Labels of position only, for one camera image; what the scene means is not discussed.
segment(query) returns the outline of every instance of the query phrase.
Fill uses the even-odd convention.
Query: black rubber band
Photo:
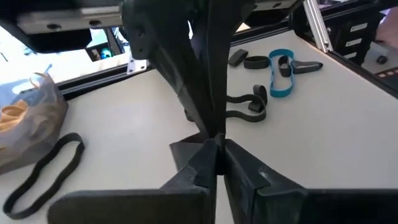
[[[248,51],[239,49],[229,59],[228,64],[232,67],[237,67],[248,56]]]
[[[239,97],[232,97],[232,96],[227,96],[226,101],[229,103],[243,103],[247,101],[260,101],[263,105],[263,107],[266,107],[265,102],[261,99],[261,97],[253,95],[253,94],[247,94]],[[227,118],[241,118],[247,122],[251,123],[256,123],[263,121],[267,117],[267,111],[263,110],[259,115],[248,115],[245,113],[242,113],[240,111],[236,110],[231,110],[226,112],[226,117]]]
[[[268,68],[269,58],[266,56],[247,57],[243,60],[243,65],[246,69]]]
[[[76,148],[76,153],[73,156],[72,161],[70,161],[70,163],[66,166],[66,168],[62,170],[62,172],[55,179],[51,187],[48,190],[46,190],[30,207],[21,212],[12,213],[12,209],[14,208],[14,205],[19,200],[19,198],[23,196],[36,183],[37,179],[40,176],[41,170],[48,163],[50,163],[55,158],[55,156],[57,156],[57,154],[60,152],[60,150],[64,145],[72,141],[79,142],[79,145]],[[78,167],[81,155],[83,154],[84,150],[85,150],[85,145],[83,143],[83,140],[81,136],[77,133],[70,133],[59,139],[58,142],[55,144],[54,148],[46,156],[44,156],[39,162],[36,163],[32,173],[26,179],[26,181],[7,198],[6,202],[2,207],[3,212],[13,220],[20,220],[26,218],[37,212],[48,200],[50,200],[58,192],[63,182]]]
[[[289,63],[289,57],[284,55],[278,60],[279,72],[283,77],[290,77],[292,75],[292,66]]]
[[[263,102],[258,101],[258,100],[252,101],[249,104],[248,109],[253,112],[261,113],[263,110],[266,109],[266,106],[268,103],[267,89],[263,85],[254,85],[253,93],[256,96],[260,97],[263,100]]]

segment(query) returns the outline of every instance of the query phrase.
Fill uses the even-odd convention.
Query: white tabletop
[[[297,75],[286,98],[269,97],[261,123],[228,119],[227,137],[276,171],[308,188],[398,188],[398,101],[359,75],[332,61],[295,36],[279,34],[234,47],[250,55],[276,48],[297,60],[318,60],[322,71]],[[269,89],[270,70],[230,68],[228,94],[250,93],[255,84]],[[51,202],[76,190],[158,188],[177,171],[169,144],[197,132],[167,82],[156,71],[92,91],[69,101],[62,135],[81,134],[86,151]],[[247,111],[247,105],[230,105]],[[17,204],[30,205],[70,161],[68,145],[46,167],[35,187]],[[33,166],[0,176],[0,201],[18,187]],[[224,183],[219,177],[217,223],[232,223]],[[0,223],[46,223],[47,203],[21,221],[0,213]]]

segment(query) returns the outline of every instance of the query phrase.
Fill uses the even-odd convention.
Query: loop band
[[[237,50],[229,59],[228,59],[228,65],[232,67],[237,67],[240,65],[243,60],[248,56],[248,51],[239,49]]]
[[[264,104],[262,104],[262,102],[258,101],[258,100],[252,101],[249,104],[248,109],[251,110],[251,111],[260,113],[260,112],[262,112],[263,110],[266,109],[266,106],[268,104],[267,90],[262,85],[254,85],[253,86],[253,93],[256,96],[259,96],[263,100]]]
[[[246,69],[263,69],[268,68],[269,58],[266,56],[252,56],[243,60],[243,66]]]
[[[261,102],[261,105],[265,108],[266,104],[264,100],[260,96],[256,96],[253,94],[247,94],[243,96],[238,96],[238,97],[232,97],[232,96],[227,96],[226,101],[229,103],[243,103],[247,101],[258,101]],[[241,118],[247,122],[251,123],[256,123],[263,121],[267,117],[267,112],[266,110],[261,111],[259,115],[248,115],[240,111],[236,110],[231,110],[226,112],[226,117],[227,118]]]
[[[64,145],[72,141],[79,142],[79,145],[76,148],[76,153],[70,163],[66,166],[66,168],[64,168],[64,170],[62,170],[59,176],[55,179],[50,188],[46,190],[30,207],[21,212],[13,213],[12,209],[14,208],[14,205],[17,203],[19,198],[23,196],[37,182],[37,179],[39,178],[42,169],[48,163],[50,163],[55,158],[55,156],[57,156],[57,154],[60,152]],[[70,133],[59,139],[54,148],[39,162],[36,163],[32,173],[26,179],[26,181],[7,198],[2,207],[3,212],[13,220],[21,220],[39,211],[39,209],[59,191],[63,182],[78,167],[81,160],[81,155],[83,154],[84,150],[85,145],[83,143],[83,140],[81,136],[77,133]]]
[[[271,84],[270,84],[270,88],[269,88],[269,94],[272,97],[275,98],[282,98],[282,97],[286,97],[289,96],[293,90],[293,86],[294,86],[294,75],[293,75],[293,71],[292,69],[290,69],[290,85],[286,88],[286,89],[281,89],[278,90],[274,87],[275,85],[275,65],[272,62],[272,59],[278,56],[286,56],[288,58],[290,58],[291,60],[294,60],[294,53],[291,50],[288,49],[277,49],[277,50],[273,50],[270,54],[269,54],[269,64],[271,65]]]
[[[44,73],[40,73],[40,72],[35,72],[34,74],[35,74],[35,75],[38,75],[38,76],[41,76],[42,78],[47,78],[47,77],[48,77],[48,75],[46,75],[46,74],[44,74]],[[33,86],[34,88],[36,88],[36,89],[39,89],[39,88],[40,88],[40,85],[38,85],[38,84],[36,84],[36,83],[33,82],[32,77],[29,77],[29,81],[30,81],[30,84],[32,84],[32,86]]]
[[[292,66],[289,63],[289,57],[284,55],[281,56],[278,60],[278,65],[279,65],[279,72],[280,74],[288,78],[292,75]]]

